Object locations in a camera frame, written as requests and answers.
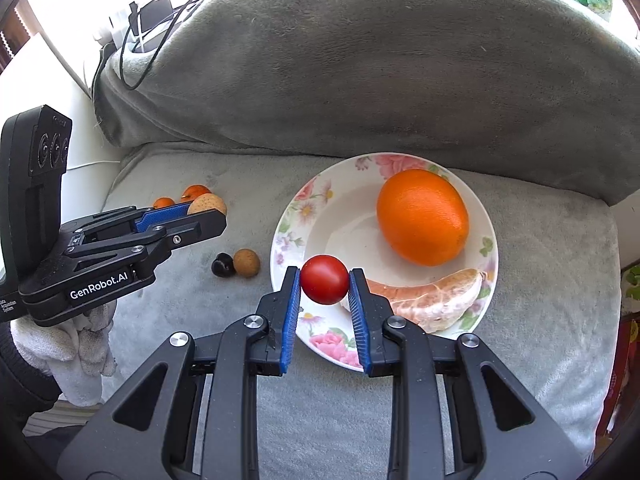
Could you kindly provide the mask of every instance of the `black sleeve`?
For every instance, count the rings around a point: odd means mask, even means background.
[[[9,323],[0,323],[0,397],[10,416],[24,428],[36,412],[46,412],[60,396],[53,377],[28,364],[15,349]]]

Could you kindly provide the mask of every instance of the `plate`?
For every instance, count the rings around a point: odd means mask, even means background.
[[[385,180],[399,171],[421,168],[447,179],[460,193],[469,214],[463,251],[437,267],[421,267],[398,256],[376,219],[376,201]],[[467,267],[482,270],[478,298],[451,327],[435,335],[456,339],[472,332],[494,295],[498,247],[494,227],[482,203],[462,180],[446,168],[404,153],[370,153],[334,164],[307,182],[285,209],[273,236],[271,285],[280,290],[288,266],[302,267],[316,254],[331,254],[347,269],[361,267],[367,278],[393,286],[424,285]],[[296,335],[323,358],[350,370],[358,362],[350,314],[339,303],[314,303],[304,292]]]

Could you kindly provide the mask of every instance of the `white glove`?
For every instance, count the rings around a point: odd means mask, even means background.
[[[14,344],[22,358],[55,378],[66,400],[93,406],[102,397],[101,376],[111,376],[116,362],[109,348],[116,301],[48,328],[29,316],[11,322]]]

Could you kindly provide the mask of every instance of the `silver bolt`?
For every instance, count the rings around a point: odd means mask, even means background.
[[[406,319],[402,316],[390,316],[386,319],[386,324],[391,328],[404,328],[406,326]]]
[[[480,338],[475,334],[463,334],[460,336],[460,342],[468,348],[475,348],[480,344]]]
[[[247,328],[260,328],[264,323],[262,316],[251,314],[244,320],[244,326]]]
[[[172,346],[185,346],[189,342],[189,334],[184,332],[176,332],[169,338],[169,343]]]

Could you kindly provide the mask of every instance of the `fabric-covered surface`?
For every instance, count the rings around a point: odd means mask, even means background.
[[[219,238],[175,251],[153,285],[118,301],[110,341],[119,371],[104,378],[106,397],[173,332],[207,335],[255,311],[271,290],[271,239],[282,211],[307,179],[336,161],[147,147],[106,208],[148,206],[202,183],[224,197],[228,227]],[[500,251],[496,293],[476,332],[586,457],[609,386],[620,311],[609,208],[575,192],[456,174],[484,203]],[[242,247],[257,251],[260,274],[214,277],[215,255]],[[258,379],[261,477],[386,478],[390,400],[389,380],[365,379],[297,342],[284,378]]]
[[[151,55],[125,52],[129,84]],[[640,187],[640,54],[571,0],[207,0],[138,90],[119,59],[94,94],[117,146],[412,152],[609,204]]]

